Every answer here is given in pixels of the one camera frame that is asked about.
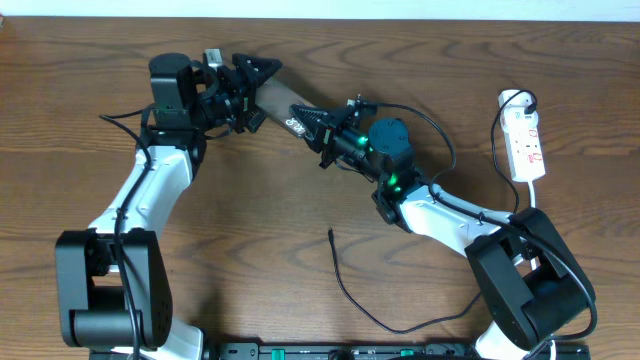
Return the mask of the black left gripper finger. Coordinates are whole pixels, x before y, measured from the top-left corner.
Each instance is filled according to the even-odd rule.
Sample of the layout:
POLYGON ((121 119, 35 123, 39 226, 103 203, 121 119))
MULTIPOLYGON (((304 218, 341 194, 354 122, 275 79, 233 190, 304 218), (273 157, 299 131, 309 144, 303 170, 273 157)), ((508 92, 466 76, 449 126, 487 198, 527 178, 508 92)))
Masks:
POLYGON ((245 128, 250 133, 256 133, 266 119, 266 112, 260 108, 254 109, 247 116, 245 128))
POLYGON ((274 58, 255 57, 247 54, 232 55, 232 64, 250 94, 254 94, 267 80, 282 67, 282 62, 274 58))

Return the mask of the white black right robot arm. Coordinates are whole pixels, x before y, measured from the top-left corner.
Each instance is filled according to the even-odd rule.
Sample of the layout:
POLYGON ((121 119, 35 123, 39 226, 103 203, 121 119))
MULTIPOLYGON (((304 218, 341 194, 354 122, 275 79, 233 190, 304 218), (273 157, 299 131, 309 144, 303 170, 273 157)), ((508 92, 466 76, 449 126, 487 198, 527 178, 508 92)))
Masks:
POLYGON ((476 354, 527 359, 548 348, 556 358, 559 342, 590 335, 598 320, 594 288, 549 217, 534 207, 494 211, 447 193, 416 165, 401 119, 381 118, 361 130, 362 116, 377 108, 295 104, 289 112, 321 167, 337 164, 376 183, 372 199, 387 223, 468 260, 492 317, 473 345, 476 354))

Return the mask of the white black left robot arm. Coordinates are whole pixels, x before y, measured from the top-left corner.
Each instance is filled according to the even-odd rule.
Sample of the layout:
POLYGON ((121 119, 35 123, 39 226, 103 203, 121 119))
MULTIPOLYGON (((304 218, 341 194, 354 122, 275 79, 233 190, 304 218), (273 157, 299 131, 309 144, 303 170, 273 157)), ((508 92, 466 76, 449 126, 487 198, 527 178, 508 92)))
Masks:
POLYGON ((201 60, 165 53, 149 63, 152 102, 137 111, 133 168, 107 209, 55 245, 61 336, 94 359, 207 359, 205 333, 173 313, 159 242, 209 141, 255 132, 259 88, 281 68, 272 58, 215 49, 201 60))

